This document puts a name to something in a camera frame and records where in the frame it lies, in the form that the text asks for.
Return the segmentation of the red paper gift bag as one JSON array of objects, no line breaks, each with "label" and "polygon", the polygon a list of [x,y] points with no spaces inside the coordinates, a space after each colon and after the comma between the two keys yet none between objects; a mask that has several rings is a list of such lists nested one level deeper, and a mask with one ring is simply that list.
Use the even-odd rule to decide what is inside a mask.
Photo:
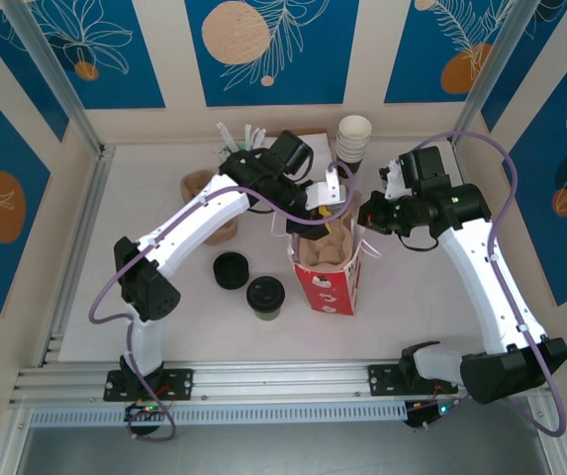
[{"label": "red paper gift bag", "polygon": [[382,254],[364,237],[364,229],[354,221],[354,254],[340,270],[327,272],[310,270],[298,261],[297,235],[287,236],[287,255],[292,262],[294,273],[312,310],[326,314],[352,316],[355,313],[362,270],[369,259],[379,259]]}]

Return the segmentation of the black plastic cup lid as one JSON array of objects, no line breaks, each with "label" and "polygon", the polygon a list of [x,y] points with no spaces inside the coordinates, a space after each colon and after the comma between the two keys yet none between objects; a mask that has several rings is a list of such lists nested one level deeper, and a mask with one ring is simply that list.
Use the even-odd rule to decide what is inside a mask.
[{"label": "black plastic cup lid", "polygon": [[275,277],[257,277],[246,289],[246,301],[258,313],[269,314],[279,311],[285,301],[284,286]]}]

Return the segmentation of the stack of black cup lids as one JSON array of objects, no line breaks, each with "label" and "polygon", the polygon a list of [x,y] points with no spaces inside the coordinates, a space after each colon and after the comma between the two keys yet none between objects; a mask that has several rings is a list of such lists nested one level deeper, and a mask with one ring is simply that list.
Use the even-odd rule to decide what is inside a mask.
[{"label": "stack of black cup lids", "polygon": [[224,252],[213,263],[213,272],[217,284],[226,290],[237,290],[249,279],[247,259],[237,252]]}]

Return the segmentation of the grey metal shelf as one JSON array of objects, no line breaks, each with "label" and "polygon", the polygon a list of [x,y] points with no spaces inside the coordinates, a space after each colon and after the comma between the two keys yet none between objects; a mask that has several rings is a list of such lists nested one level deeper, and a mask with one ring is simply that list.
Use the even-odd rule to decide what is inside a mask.
[{"label": "grey metal shelf", "polygon": [[391,423],[188,427],[163,443],[120,428],[31,430],[18,475],[551,475],[536,438]]}]

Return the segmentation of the aluminium frame post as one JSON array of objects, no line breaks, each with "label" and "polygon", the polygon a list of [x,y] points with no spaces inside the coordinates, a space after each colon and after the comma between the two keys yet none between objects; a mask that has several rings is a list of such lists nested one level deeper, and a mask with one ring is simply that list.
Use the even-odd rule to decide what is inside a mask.
[{"label": "aluminium frame post", "polygon": [[93,154],[100,157],[104,144],[28,6],[23,0],[0,0],[0,5],[70,123]]},{"label": "aluminium frame post", "polygon": [[533,16],[540,0],[516,0],[510,16],[502,25],[490,53],[467,95],[465,105],[455,123],[456,132],[451,136],[451,145],[457,148],[462,142],[462,133],[471,132],[481,109],[498,81],[511,54],[514,52],[524,29]]}]

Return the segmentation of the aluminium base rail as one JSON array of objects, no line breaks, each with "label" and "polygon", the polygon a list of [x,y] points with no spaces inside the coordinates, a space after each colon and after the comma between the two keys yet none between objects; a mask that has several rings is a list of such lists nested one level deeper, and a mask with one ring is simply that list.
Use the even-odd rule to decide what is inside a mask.
[{"label": "aluminium base rail", "polygon": [[[194,363],[192,404],[352,402],[371,398],[371,360],[260,363]],[[99,404],[107,373],[117,365],[48,363],[22,368],[14,383],[12,407]]]}]

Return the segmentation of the aluminium lower frame bar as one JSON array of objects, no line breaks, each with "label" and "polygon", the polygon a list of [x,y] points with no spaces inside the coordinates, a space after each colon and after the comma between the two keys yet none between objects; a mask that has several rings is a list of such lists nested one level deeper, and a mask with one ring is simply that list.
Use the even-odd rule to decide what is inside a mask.
[{"label": "aluminium lower frame bar", "polygon": [[0,475],[16,475],[30,431],[33,410],[11,406],[0,419]]},{"label": "aluminium lower frame bar", "polygon": [[[527,398],[532,416],[543,426],[555,429],[557,415],[549,397],[530,396]],[[567,475],[567,438],[552,437],[539,431],[538,436],[551,475]]]}]

